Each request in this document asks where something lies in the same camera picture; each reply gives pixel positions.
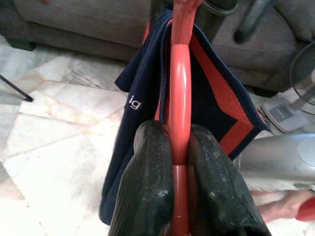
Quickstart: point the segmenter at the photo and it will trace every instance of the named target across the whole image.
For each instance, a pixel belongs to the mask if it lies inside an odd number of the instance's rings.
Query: fan base
[[[273,98],[261,106],[268,119],[283,133],[302,128],[309,122],[304,115],[290,106],[290,102],[283,98]]]

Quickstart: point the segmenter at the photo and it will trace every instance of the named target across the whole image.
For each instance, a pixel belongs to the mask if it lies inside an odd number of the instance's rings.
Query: towel with red stripe
[[[104,182],[100,218],[110,224],[124,170],[133,156],[137,128],[154,119],[165,121],[169,96],[172,11],[165,10],[150,29],[143,47],[125,68],[116,85],[129,97]],[[190,42],[192,78],[191,122],[206,127],[233,160],[268,127],[258,115],[246,89],[213,50],[198,26]]]

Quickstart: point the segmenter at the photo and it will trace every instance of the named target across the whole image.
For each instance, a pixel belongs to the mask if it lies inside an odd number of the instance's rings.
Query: black chair leg
[[[2,80],[3,82],[5,82],[7,85],[9,85],[11,88],[13,88],[14,90],[16,90],[17,92],[19,92],[21,95],[23,95],[25,98],[25,101],[28,102],[33,102],[33,98],[31,96],[29,96],[28,94],[26,94],[25,92],[23,92],[22,90],[20,90],[18,87],[16,87],[14,84],[12,84],[10,81],[8,81],[5,77],[3,77],[2,75],[0,75],[0,80]]]
[[[28,42],[26,40],[22,39],[14,39],[14,38],[5,38],[8,44],[12,48],[18,48],[18,49],[23,49],[27,51],[33,51],[36,47],[35,43]]]

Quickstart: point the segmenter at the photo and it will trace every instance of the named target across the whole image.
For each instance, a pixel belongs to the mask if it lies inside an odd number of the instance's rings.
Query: gray upholstery
[[[229,66],[265,73],[278,72],[296,52],[294,33],[279,12],[270,8],[260,19],[252,37],[244,44],[235,43],[233,34],[247,7],[248,4],[240,3],[236,12],[225,19],[213,46]]]
[[[22,17],[53,28],[139,47],[149,18],[147,0],[14,0]]]
[[[234,43],[233,34],[252,0],[238,1],[235,14],[225,19],[213,41],[215,50],[243,84],[274,91],[288,89],[292,58],[306,41],[314,38],[315,1],[278,0],[242,45]],[[0,0],[0,34],[8,40],[129,61],[141,45],[150,3],[151,0]]]
[[[309,42],[315,39],[314,0],[280,0],[276,8],[299,39]]]

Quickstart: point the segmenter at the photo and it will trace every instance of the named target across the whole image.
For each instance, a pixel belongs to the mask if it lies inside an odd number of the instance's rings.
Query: rubber pad
[[[242,176],[199,125],[191,128],[188,189],[192,236],[270,236]]]
[[[161,236],[174,209],[171,146],[165,126],[149,120],[137,130],[134,156],[119,187],[109,236]]]

